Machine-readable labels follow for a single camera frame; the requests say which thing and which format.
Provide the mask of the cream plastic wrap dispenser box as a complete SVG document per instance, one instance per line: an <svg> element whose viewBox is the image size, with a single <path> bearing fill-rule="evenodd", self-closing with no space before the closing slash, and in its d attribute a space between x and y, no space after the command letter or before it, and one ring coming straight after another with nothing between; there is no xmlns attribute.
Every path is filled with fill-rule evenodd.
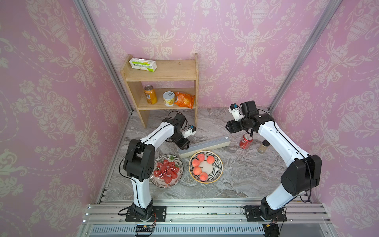
<svg viewBox="0 0 379 237"><path fill-rule="evenodd" d="M187 158L191 157L192 155L202 152L202 151L212 151L215 149L227 147L231 143L231 137L230 136L222 136L218 138L213 138L207 141L199 142L190 144L187 149L180 149L178 148L178 157L179 158Z"/></svg>

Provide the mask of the striped plate of peaches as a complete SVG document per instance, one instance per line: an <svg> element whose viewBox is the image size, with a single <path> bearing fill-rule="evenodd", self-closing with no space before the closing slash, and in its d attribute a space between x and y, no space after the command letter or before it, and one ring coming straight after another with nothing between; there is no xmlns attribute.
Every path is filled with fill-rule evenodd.
<svg viewBox="0 0 379 237"><path fill-rule="evenodd" d="M218 181L224 171L221 158L210 151L200 151L192 155L189 160L190 176L202 184L211 184Z"/></svg>

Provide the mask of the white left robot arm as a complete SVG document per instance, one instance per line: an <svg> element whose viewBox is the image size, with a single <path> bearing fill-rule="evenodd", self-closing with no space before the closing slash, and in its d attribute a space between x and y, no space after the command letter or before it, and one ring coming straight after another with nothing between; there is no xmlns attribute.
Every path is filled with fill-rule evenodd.
<svg viewBox="0 0 379 237"><path fill-rule="evenodd" d="M157 148L164 142L173 142L179 149L189 148L188 137L196 128L186 124L186 117L177 112L175 117L165 118L160 126L146 137L130 141L127 153L119 165L131 180L134 200L131 206L119 211L127 222L165 222L166 206L156 206L150 192L150 180L157 179L164 185L177 184L183 175L183 164L176 156L169 156L161 162L155 159Z"/></svg>

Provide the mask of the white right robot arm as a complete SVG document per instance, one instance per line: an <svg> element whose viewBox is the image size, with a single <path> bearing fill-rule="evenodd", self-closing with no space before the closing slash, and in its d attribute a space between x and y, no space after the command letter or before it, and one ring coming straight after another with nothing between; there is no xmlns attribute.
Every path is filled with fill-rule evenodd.
<svg viewBox="0 0 379 237"><path fill-rule="evenodd" d="M320 183L322 160L300 148L277 125L268 113L259 113L254 101L240 105L231 104L233 116L226 124L229 133L246 131L260 134L281 156L287 169L280 178L280 185L261 200L259 215L265 221L276 221L284 214L284 207L300 193L311 192Z"/></svg>

